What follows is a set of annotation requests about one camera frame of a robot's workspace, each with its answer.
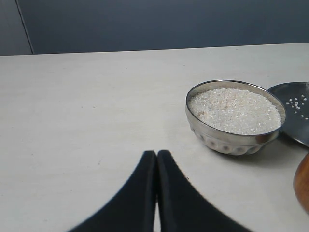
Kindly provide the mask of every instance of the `stainless steel bowl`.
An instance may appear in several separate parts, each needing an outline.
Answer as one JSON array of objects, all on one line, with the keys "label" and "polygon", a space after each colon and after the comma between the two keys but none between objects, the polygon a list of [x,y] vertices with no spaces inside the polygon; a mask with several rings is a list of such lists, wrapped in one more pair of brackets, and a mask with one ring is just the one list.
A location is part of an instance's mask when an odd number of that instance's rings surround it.
[{"label": "stainless steel bowl", "polygon": [[[236,88],[240,90],[248,90],[266,97],[278,109],[281,117],[281,126],[266,134],[239,135],[218,130],[200,121],[189,109],[188,103],[190,99],[200,92],[206,92],[217,88]],[[285,108],[281,101],[271,93],[267,92],[267,90],[246,82],[233,80],[207,81],[193,87],[188,92],[186,97],[186,114],[191,130],[207,147],[220,153],[236,156],[253,154],[276,139],[286,117]]]}]

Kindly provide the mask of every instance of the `white granules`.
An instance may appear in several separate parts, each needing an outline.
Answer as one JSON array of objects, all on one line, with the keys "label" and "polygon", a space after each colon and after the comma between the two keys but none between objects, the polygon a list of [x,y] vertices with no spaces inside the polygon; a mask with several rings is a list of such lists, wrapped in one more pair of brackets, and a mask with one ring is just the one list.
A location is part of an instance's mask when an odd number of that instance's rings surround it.
[{"label": "white granules", "polygon": [[276,107],[247,90],[220,88],[198,93],[189,101],[189,108],[202,122],[234,134],[263,134],[281,125]]}]

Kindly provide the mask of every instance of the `table surface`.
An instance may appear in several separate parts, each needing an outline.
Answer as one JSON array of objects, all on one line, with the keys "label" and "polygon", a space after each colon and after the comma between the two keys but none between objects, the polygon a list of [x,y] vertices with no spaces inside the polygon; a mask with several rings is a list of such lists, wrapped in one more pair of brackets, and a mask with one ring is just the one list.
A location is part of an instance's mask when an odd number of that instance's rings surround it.
[{"label": "table surface", "polygon": [[304,147],[276,140],[255,155],[219,155],[184,112],[198,83],[269,88],[308,81],[308,64],[309,43],[0,57],[0,231],[72,228],[120,189],[144,150],[160,149],[237,222],[308,231],[293,190]]}]

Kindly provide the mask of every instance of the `gray wall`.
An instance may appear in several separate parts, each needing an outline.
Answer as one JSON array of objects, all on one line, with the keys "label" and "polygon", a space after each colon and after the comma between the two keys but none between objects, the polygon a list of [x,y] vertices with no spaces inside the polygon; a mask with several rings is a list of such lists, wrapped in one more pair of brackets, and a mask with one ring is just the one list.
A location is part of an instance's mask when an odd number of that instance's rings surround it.
[{"label": "gray wall", "polygon": [[35,53],[309,42],[308,0],[19,0]]},{"label": "gray wall", "polygon": [[31,54],[15,0],[0,0],[0,56]]}]

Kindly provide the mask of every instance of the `black object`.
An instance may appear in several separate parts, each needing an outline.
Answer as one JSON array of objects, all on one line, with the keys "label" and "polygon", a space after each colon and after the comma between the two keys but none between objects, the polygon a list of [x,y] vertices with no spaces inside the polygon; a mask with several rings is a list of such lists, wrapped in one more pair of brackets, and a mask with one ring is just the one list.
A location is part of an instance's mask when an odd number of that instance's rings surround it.
[{"label": "black object", "polygon": [[131,177],[97,213],[70,232],[153,232],[156,155],[145,151]]},{"label": "black object", "polygon": [[159,211],[162,232],[248,232],[187,181],[169,151],[158,153]]},{"label": "black object", "polygon": [[309,147],[309,82],[279,84],[268,91],[274,94],[285,107],[286,120],[282,132]]}]

